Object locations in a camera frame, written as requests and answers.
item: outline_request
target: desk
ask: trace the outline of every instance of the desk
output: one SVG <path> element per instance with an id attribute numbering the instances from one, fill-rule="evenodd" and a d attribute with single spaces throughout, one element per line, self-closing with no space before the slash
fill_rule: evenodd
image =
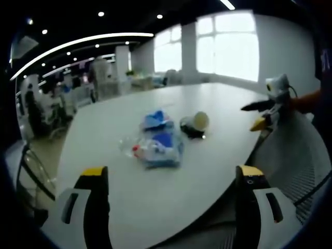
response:
<path id="1" fill-rule="evenodd" d="M 74 186 L 85 168 L 108 166 L 109 237 L 114 248 L 146 248 L 177 234 L 200 217 L 229 187 L 235 167 L 248 159 L 259 132 L 249 128 L 258 112 L 240 108 L 264 96 L 209 83 L 125 95 L 81 108 L 58 168 L 57 196 Z M 205 140 L 184 138 L 178 169 L 146 170 L 119 150 L 138 133 L 144 115 L 159 108 L 179 129 L 182 117 L 202 110 L 210 117 Z"/>
<path id="2" fill-rule="evenodd" d="M 130 79 L 130 84 L 134 87 L 140 87 L 143 90 L 153 89 L 153 76 L 133 76 Z"/>

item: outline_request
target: ceiling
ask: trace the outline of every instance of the ceiling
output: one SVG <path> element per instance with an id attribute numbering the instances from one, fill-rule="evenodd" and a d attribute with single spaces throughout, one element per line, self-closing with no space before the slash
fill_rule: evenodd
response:
<path id="1" fill-rule="evenodd" d="M 291 0 L 230 0 L 236 9 L 252 9 L 255 13 L 271 15 L 297 22 L 307 26 L 304 13 Z M 140 1 L 82 1 L 47 2 L 43 4 L 28 3 L 22 6 L 22 17 L 17 30 L 17 40 L 24 36 L 36 40 L 38 45 L 22 58 L 13 61 L 9 70 L 13 75 L 23 65 L 36 56 L 72 40 L 92 35 L 119 32 L 146 32 L 156 34 L 178 23 L 191 23 L 196 17 L 214 12 L 227 11 L 219 0 L 140 0 Z M 32 18 L 33 25 L 28 25 Z M 59 50 L 29 67 L 24 74 L 38 72 L 40 75 L 73 62 L 73 58 L 83 60 L 102 54 L 114 53 L 118 44 L 130 41 L 132 50 L 149 37 L 113 37 L 87 41 Z"/>

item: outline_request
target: orange sleeve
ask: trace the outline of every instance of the orange sleeve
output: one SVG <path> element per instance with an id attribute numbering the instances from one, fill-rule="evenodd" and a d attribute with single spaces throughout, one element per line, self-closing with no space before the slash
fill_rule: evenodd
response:
<path id="1" fill-rule="evenodd" d="M 321 90 L 317 90 L 300 98 L 291 99 L 290 106 L 301 113 L 311 113 L 317 106 L 320 96 Z"/>

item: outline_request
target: ceiling light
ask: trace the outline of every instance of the ceiling light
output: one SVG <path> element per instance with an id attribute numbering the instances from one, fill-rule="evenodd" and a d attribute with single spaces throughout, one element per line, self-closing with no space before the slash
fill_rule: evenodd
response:
<path id="1" fill-rule="evenodd" d="M 108 58 L 108 57 L 112 57 L 112 56 L 115 56 L 115 54 L 114 53 L 104 54 L 104 55 L 102 55 L 102 58 Z"/>
<path id="2" fill-rule="evenodd" d="M 55 74 L 57 72 L 60 72 L 62 70 L 65 70 L 64 73 L 68 73 L 70 70 L 68 70 L 71 66 L 75 66 L 75 65 L 78 65 L 80 63 L 86 63 L 88 61 L 93 61 L 94 60 L 94 57 L 91 57 L 91 58 L 88 58 L 88 59 L 85 59 L 85 60 L 82 60 L 82 61 L 76 61 L 76 62 L 73 62 L 72 64 L 67 64 L 67 65 L 64 65 L 64 66 L 60 66 L 58 67 L 57 69 L 53 69 L 52 71 L 49 71 L 48 73 L 44 74 L 42 77 L 43 78 L 46 78 L 52 74 Z"/>
<path id="3" fill-rule="evenodd" d="M 51 53 L 54 53 L 60 49 L 78 44 L 78 43 L 83 43 L 83 42 L 87 42 L 89 40 L 97 40 L 97 39 L 102 39 L 102 38 L 110 38 L 110 37 L 122 37 L 122 36 L 142 36 L 142 37 L 153 37 L 154 35 L 151 33 L 110 33 L 110 34 L 102 34 L 102 35 L 93 35 L 93 36 L 88 36 L 88 37 L 84 37 L 81 39 L 77 39 L 77 40 L 73 40 L 73 41 L 69 41 L 68 43 L 64 43 L 62 45 L 59 45 L 55 48 L 52 48 L 40 55 L 38 55 L 36 58 L 32 59 L 31 61 L 29 61 L 26 65 L 24 65 L 23 67 L 21 67 L 21 69 L 19 69 L 11 78 L 10 80 L 14 80 L 17 76 L 19 76 L 24 70 L 26 70 L 29 66 L 31 66 L 32 64 L 36 63 L 37 61 L 41 60 L 42 58 L 44 58 L 45 56 L 50 55 Z"/>
<path id="4" fill-rule="evenodd" d="M 43 84 L 45 84 L 46 83 L 46 80 L 43 80 L 42 82 L 40 82 L 38 85 L 39 86 L 42 86 Z"/>
<path id="5" fill-rule="evenodd" d="M 235 7 L 233 4 L 230 3 L 230 1 L 228 0 L 220 0 L 223 4 L 226 5 L 226 7 L 229 9 L 229 10 L 235 10 Z"/>

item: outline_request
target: recessed ceiling light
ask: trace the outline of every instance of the recessed ceiling light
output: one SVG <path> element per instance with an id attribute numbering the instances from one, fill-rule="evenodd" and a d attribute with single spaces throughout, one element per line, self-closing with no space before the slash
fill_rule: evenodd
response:
<path id="1" fill-rule="evenodd" d="M 226 5 L 226 7 L 229 9 L 229 10 L 235 10 L 235 7 L 233 4 L 230 3 L 230 1 L 228 0 L 220 0 L 223 4 Z"/>
<path id="2" fill-rule="evenodd" d="M 33 58 L 31 61 L 29 61 L 27 64 L 22 66 L 11 78 L 10 80 L 16 79 L 17 76 L 19 76 L 24 70 L 26 70 L 29 66 L 33 65 L 37 61 L 41 60 L 42 58 L 49 56 L 51 53 L 54 53 L 60 49 L 78 44 L 78 43 L 83 43 L 87 42 L 89 40 L 97 40 L 97 39 L 102 39 L 102 38 L 110 38 L 110 37 L 123 37 L 123 36 L 141 36 L 141 37 L 153 37 L 154 35 L 151 33 L 110 33 L 110 34 L 101 34 L 101 35 L 93 35 L 93 36 L 88 36 L 84 37 L 81 39 L 69 41 L 68 43 L 61 44 L 59 46 L 56 46 L 40 55 L 37 57 Z"/>

